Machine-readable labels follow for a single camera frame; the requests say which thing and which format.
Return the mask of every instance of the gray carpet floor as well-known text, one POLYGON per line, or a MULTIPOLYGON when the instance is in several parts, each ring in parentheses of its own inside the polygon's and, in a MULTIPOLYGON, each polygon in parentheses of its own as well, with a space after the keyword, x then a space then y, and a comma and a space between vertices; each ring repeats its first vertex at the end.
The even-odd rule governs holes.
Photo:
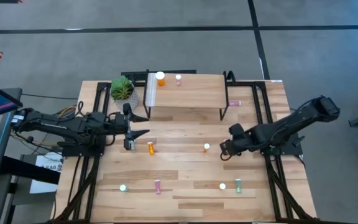
MULTIPOLYGON (((358 25, 358 0, 254 0, 259 26, 358 25)), ((26 0, 0 4, 0 30, 169 26, 251 26, 246 0, 26 0)), ((271 79, 283 80, 292 108, 319 95, 341 108, 332 123, 300 134, 318 216, 358 223, 358 29, 260 31, 271 79)), ((0 34, 0 88, 77 97, 83 80, 121 72, 233 70, 263 79, 254 31, 0 34)), ((26 107, 56 112, 75 100, 23 96, 26 107)), ((6 154, 31 151, 15 141, 6 154)), ((51 203, 17 207, 13 223, 44 222, 51 203)))

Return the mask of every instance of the wooden platform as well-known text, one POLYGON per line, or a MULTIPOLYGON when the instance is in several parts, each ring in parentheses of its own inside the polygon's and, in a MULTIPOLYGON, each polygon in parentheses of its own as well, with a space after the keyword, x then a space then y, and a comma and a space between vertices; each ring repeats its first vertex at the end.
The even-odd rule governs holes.
MULTIPOLYGON (((93 108, 96 84, 83 82, 80 93, 83 112, 93 108)), ((143 90, 137 89, 140 99, 143 90)), ((288 115, 283 83, 267 81, 267 91, 273 118, 288 115)), ((215 111, 206 108, 154 108, 150 122, 131 124, 133 130, 150 129, 137 141, 134 154, 123 148, 123 136, 117 136, 116 143, 106 148, 100 161, 91 222, 274 221, 262 156, 258 152, 245 152, 227 162, 219 158, 219 143, 230 137, 228 127, 241 123, 247 129, 257 124, 250 87, 229 87, 229 100, 241 100, 242 106, 229 107, 223 121, 215 111), (155 143, 153 156, 147 149, 149 141, 155 143), (203 152, 204 143, 211 145, 208 153, 203 152), (155 179, 161 180, 161 195, 155 193, 155 179), (243 180, 242 194, 236 193, 234 179, 243 180), (227 189, 219 190, 220 183, 225 183, 227 189), (129 191, 120 192, 121 184, 126 184, 129 191)), ((145 116, 141 104, 134 113, 145 116)), ((108 112, 113 111, 118 109, 110 100, 108 112)), ((306 212, 315 216, 302 163, 293 156, 282 159, 290 192, 306 212)), ((57 190, 57 214, 67 205, 76 160, 70 157, 64 162, 57 190)), ((81 164, 73 192, 78 186, 81 164)), ((278 197, 285 217, 282 195, 279 193, 278 197)), ((86 193, 80 218, 84 217, 87 198, 86 193)))
POLYGON ((149 73, 146 106, 217 109, 226 107, 223 75, 180 74, 180 86, 176 84, 176 75, 166 73, 165 85, 159 86, 155 73, 149 73))

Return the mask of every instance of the pink object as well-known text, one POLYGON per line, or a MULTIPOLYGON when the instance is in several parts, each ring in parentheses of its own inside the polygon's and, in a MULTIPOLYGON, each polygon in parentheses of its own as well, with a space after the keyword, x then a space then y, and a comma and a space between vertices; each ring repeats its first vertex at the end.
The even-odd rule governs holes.
POLYGON ((176 75, 175 78, 177 80, 177 85, 180 85, 180 83, 181 83, 181 75, 176 75))
POLYGON ((241 101, 229 101, 229 106, 241 106, 241 101))
POLYGON ((156 194, 161 194, 161 190, 160 190, 160 180, 155 180, 155 193, 156 194))

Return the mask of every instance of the orange bottle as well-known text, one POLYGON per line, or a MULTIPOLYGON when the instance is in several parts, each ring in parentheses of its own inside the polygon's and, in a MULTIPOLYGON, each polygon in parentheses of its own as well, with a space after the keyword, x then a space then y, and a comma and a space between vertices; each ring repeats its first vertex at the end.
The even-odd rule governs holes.
POLYGON ((153 142, 148 142, 147 145, 149 146, 149 153, 150 153, 150 155, 154 155, 153 142))
POLYGON ((165 74, 163 72, 157 72, 155 74, 155 78, 157 79, 158 85, 160 85, 160 86, 165 85, 165 80, 164 80, 165 79, 165 74))

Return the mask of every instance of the white paper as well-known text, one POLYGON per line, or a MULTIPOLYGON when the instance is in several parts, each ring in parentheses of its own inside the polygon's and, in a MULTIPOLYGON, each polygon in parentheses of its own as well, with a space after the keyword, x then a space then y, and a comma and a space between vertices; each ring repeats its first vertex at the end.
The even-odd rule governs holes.
MULTIPOLYGON (((51 169, 57 172, 62 171, 62 162, 60 159, 62 158, 61 155, 49 152, 44 156, 37 156, 37 160, 35 162, 36 166, 44 167, 47 169, 51 169)), ((46 193, 46 192, 54 192, 57 190, 56 184, 45 183, 37 180, 32 180, 30 194, 39 194, 39 193, 46 193)))

